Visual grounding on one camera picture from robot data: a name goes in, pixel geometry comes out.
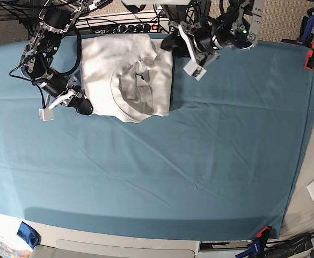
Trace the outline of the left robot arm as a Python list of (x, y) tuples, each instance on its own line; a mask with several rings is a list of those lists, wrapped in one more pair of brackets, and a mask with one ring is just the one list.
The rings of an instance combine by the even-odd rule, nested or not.
[(258, 43), (264, 1), (229, 1), (225, 10), (219, 1), (217, 18), (202, 15), (198, 21), (170, 21), (173, 32), (161, 49), (178, 56), (189, 56), (204, 67), (219, 58), (220, 50), (235, 47), (246, 50)]

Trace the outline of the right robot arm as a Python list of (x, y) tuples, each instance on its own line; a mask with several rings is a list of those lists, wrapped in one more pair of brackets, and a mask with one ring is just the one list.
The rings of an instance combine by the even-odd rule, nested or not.
[[(22, 73), (20, 79), (39, 90), (39, 117), (43, 121), (53, 120), (53, 109), (59, 105), (74, 108), (85, 116), (93, 113), (75, 76), (82, 58), (82, 37), (76, 24), (88, 6), (87, 1), (47, 1), (41, 6), (39, 22), (16, 67)], [(52, 62), (62, 39), (71, 32), (76, 35), (76, 61), (68, 71), (60, 72), (52, 67)]]

